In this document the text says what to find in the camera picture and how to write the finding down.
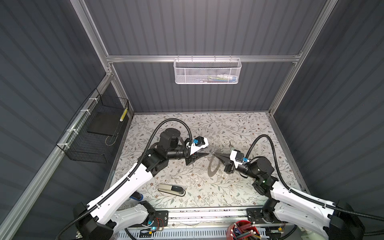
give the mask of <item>aluminum rail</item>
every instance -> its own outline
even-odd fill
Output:
[[[288,72],[282,86],[280,87],[279,91],[277,92],[275,99],[273,100],[273,102],[271,104],[271,107],[269,108],[269,112],[271,113],[272,116],[275,114],[275,112],[276,112],[277,108],[279,107],[281,101],[283,100],[286,92],[288,91],[288,88],[291,86],[294,78],[296,77],[301,66],[303,65],[304,60],[307,58],[308,53],[310,52],[314,42],[316,41],[317,37],[319,36],[322,28],[324,27],[325,22],[327,21],[329,15],[333,11],[337,2],[338,2],[338,0],[327,0],[327,2],[324,4],[324,7],[320,12],[319,17],[317,18],[313,28],[311,29],[311,31],[308,35],[308,38],[306,39],[306,41],[303,45],[299,61],[292,65],[292,67],[291,67],[290,71]]]
[[[108,55],[108,51],[103,43],[103,40],[101,39],[101,36],[99,34],[99,31],[97,30],[97,27],[92,19],[91,13],[88,10],[88,7],[85,3],[85,0],[70,0],[71,4],[80,19],[81,24],[83,25],[85,32],[88,35],[89,40],[92,43],[93,48],[95,49],[101,64],[103,65],[105,72],[112,71],[114,78],[111,81],[111,84],[113,88],[116,91],[116,94],[119,98],[126,98],[128,99],[128,96],[124,90],[124,87],[120,81],[120,78],[114,68],[114,66],[109,63],[106,59],[106,56]],[[133,116],[133,107],[131,106],[131,101],[129,103],[129,114],[130,116]]]
[[[173,63],[177,61],[231,61],[239,59],[243,63],[296,63],[300,60],[299,55],[275,55],[275,56],[252,56],[252,55],[233,55],[233,56],[124,56],[108,55],[106,57],[109,63]]]
[[[96,98],[98,96],[98,91],[100,93],[103,93],[105,91],[112,78],[113,76],[111,72],[108,72],[100,82],[99,86],[97,86],[97,91],[95,90],[89,97],[88,101],[86,101],[86,103],[82,107],[82,110],[86,110],[89,108],[91,103],[94,101],[92,98]],[[74,129],[76,127],[84,113],[85,111],[80,111],[78,113],[73,122],[70,124],[69,129]],[[66,142],[69,135],[70,132],[66,131],[66,133],[61,137],[59,143]],[[25,217],[28,215],[29,211],[35,204],[37,198],[40,196],[40,193],[43,191],[45,185],[51,179],[51,176],[55,172],[56,168],[59,166],[64,155],[64,152],[58,146],[55,146],[51,154],[45,160],[44,164],[36,173],[35,177],[29,183],[28,187],[25,189],[23,194],[17,200],[16,204],[8,213],[3,223],[0,225],[1,240],[11,240],[16,234],[20,225],[23,223]]]

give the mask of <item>enclosure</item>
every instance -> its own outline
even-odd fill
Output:
[[[222,231],[265,203],[212,155],[245,153],[261,134],[291,187],[384,216],[383,10],[382,0],[0,1],[0,238],[53,239],[167,118],[209,141],[209,155],[170,160],[137,190],[170,211],[171,234]],[[154,142],[168,127],[187,138],[170,122]],[[250,156],[274,165],[266,139]]]

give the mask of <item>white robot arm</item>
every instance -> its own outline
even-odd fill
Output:
[[[180,137],[180,131],[168,128],[160,134],[160,140],[150,146],[159,128],[168,121],[182,123],[188,131],[189,138],[185,141]],[[109,240],[110,237],[135,224],[150,225],[155,217],[154,208],[142,201],[133,208],[118,210],[118,208],[144,183],[151,180],[158,172],[168,166],[170,159],[185,159],[186,165],[208,155],[197,152],[208,146],[208,139],[197,137],[192,139],[190,129],[183,121],[170,118],[162,121],[152,133],[148,144],[132,168],[112,187],[87,205],[79,203],[73,213],[75,219],[65,226],[57,235],[75,224],[83,240]]]
[[[266,137],[271,144],[279,179],[271,176],[275,169],[267,158],[258,156],[248,159],[253,146],[262,137]],[[345,202],[339,201],[336,204],[290,188],[281,177],[273,142],[268,135],[258,136],[246,156],[237,150],[228,154],[215,152],[214,156],[224,164],[226,173],[231,174],[236,170],[253,178],[255,181],[252,186],[255,190],[260,195],[269,197],[259,215],[265,222],[290,222],[315,232],[326,240],[362,240],[364,236],[384,234],[384,230],[366,233],[358,218],[384,221],[383,217],[358,213]]]

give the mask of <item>table surface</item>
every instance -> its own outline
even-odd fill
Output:
[[[112,180],[114,184],[132,167],[142,154],[154,128],[167,118],[178,118],[190,127],[193,137],[203,136],[209,146],[200,152],[221,151],[229,153],[231,148],[244,154],[258,135],[269,135],[275,145],[280,172],[288,185],[299,189],[283,150],[276,138],[266,113],[199,113],[199,114],[150,114],[133,117],[124,147]],[[178,122],[164,124],[152,143],[159,141],[160,133],[166,128],[176,128],[183,139],[188,133]],[[274,167],[271,146],[261,138],[252,150],[251,157],[265,156]],[[138,188],[154,208],[223,207],[263,205],[267,200],[252,187],[253,179],[242,178],[237,172],[227,174],[224,166],[211,154],[197,160],[190,166],[185,160],[170,160],[168,167]],[[178,185],[186,190],[184,197],[159,192],[158,184]],[[137,201],[126,201],[121,209],[133,207]]]

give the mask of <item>white zip tie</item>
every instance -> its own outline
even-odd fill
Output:
[[[91,115],[91,112],[89,111],[89,109],[84,109],[84,110],[80,110],[81,112],[82,111],[86,111],[86,112],[88,112],[89,113],[89,115]]]
[[[292,187],[291,187],[291,186],[289,186],[289,189],[288,189],[288,192],[289,192],[289,193],[291,192],[291,189],[292,189]]]
[[[98,98],[89,98],[89,99],[96,100],[96,103],[99,103],[99,99]]]
[[[57,143],[56,145],[64,145],[65,147],[70,147],[68,143]]]
[[[67,131],[69,131],[69,132],[72,132],[72,131],[74,131],[77,135],[79,135],[79,132],[77,131],[77,129],[76,128],[74,128],[74,129],[67,129]]]

